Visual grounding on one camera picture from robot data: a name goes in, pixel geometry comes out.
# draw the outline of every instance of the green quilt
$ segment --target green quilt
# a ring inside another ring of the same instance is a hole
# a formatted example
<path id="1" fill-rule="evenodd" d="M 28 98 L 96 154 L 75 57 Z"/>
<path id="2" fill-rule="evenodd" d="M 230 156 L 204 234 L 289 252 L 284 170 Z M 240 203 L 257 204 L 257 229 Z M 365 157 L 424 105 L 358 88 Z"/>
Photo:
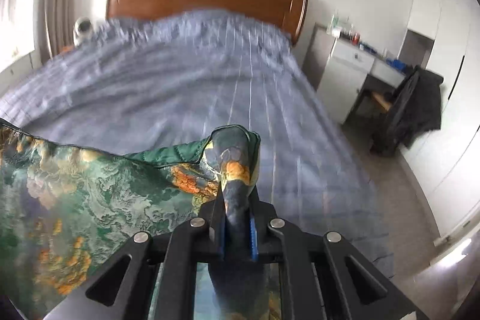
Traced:
<path id="1" fill-rule="evenodd" d="M 234 221 L 256 182 L 259 146 L 256 133 L 229 126 L 189 144 L 116 156 L 39 139 L 0 119 L 0 291 L 40 319 L 125 240 L 172 231 L 214 199 L 220 183 Z M 208 279 L 206 267 L 199 270 L 197 280 Z M 255 308 L 221 317 L 277 318 L 278 296 L 270 292 Z"/>

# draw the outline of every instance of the metal screw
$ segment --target metal screw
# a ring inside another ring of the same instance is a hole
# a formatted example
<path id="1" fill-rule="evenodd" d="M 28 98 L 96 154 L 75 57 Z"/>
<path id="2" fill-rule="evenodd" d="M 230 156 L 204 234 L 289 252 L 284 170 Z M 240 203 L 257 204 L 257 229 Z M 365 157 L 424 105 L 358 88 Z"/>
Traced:
<path id="1" fill-rule="evenodd" d="M 135 243 L 144 243 L 148 240 L 148 233 L 147 232 L 137 232 L 133 238 Z"/>
<path id="2" fill-rule="evenodd" d="M 195 217 L 190 220 L 190 225 L 194 228 L 201 227 L 205 224 L 205 220 L 202 217 Z"/>
<path id="3" fill-rule="evenodd" d="M 283 221 L 282 219 L 273 219 L 270 222 L 270 225 L 272 226 L 272 228 L 282 228 L 285 226 L 285 221 Z"/>
<path id="4" fill-rule="evenodd" d="M 340 240 L 342 240 L 342 235 L 340 235 L 338 232 L 329 232 L 327 233 L 327 240 L 330 243 L 338 243 Z"/>

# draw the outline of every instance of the cabinet door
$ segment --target cabinet door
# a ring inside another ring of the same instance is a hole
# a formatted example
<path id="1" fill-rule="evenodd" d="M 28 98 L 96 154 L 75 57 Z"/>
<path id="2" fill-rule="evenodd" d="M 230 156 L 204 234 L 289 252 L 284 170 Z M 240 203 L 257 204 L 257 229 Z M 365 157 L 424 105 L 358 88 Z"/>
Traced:
<path id="1" fill-rule="evenodd" d="M 442 0 L 413 0 L 408 28 L 435 39 Z"/>
<path id="2" fill-rule="evenodd" d="M 345 122 L 367 73 L 333 56 L 328 60 L 317 95 L 334 121 Z"/>
<path id="3" fill-rule="evenodd" d="M 463 225 L 479 209 L 479 162 L 480 132 L 477 132 L 457 165 L 427 197 L 441 237 Z"/>
<path id="4" fill-rule="evenodd" d="M 427 136 L 421 149 L 409 162 L 427 197 L 452 170 L 480 125 L 480 6 L 476 0 L 470 1 L 472 21 L 465 60 L 450 101 L 442 113 L 442 128 Z"/>
<path id="5" fill-rule="evenodd" d="M 437 35 L 427 69 L 443 76 L 440 86 L 443 107 L 448 102 L 448 95 L 465 55 L 470 29 L 470 1 L 442 0 Z"/>

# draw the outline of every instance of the floor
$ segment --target floor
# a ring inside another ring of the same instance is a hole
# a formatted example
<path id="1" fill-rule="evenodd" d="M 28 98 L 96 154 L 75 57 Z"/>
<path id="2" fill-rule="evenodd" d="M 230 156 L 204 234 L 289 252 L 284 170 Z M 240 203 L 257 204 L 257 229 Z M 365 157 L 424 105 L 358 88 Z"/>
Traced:
<path id="1" fill-rule="evenodd" d="M 480 274 L 480 235 L 472 238 L 464 251 L 469 254 L 458 264 L 429 267 L 429 261 L 437 255 L 434 236 L 398 158 L 369 153 L 370 120 L 351 118 L 342 130 L 378 189 L 395 258 L 393 283 L 430 320 L 450 319 Z"/>

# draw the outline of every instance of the bed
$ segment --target bed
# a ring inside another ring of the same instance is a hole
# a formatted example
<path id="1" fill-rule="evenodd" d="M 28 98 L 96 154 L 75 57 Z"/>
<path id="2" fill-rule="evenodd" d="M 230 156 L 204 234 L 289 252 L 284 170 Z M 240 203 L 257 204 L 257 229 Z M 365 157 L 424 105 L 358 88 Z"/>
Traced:
<path id="1" fill-rule="evenodd" d="M 304 231 L 341 232 L 387 276 L 376 190 L 291 54 L 308 0 L 108 0 L 92 39 L 0 98 L 0 117 L 116 155 L 240 124 L 259 196 Z"/>

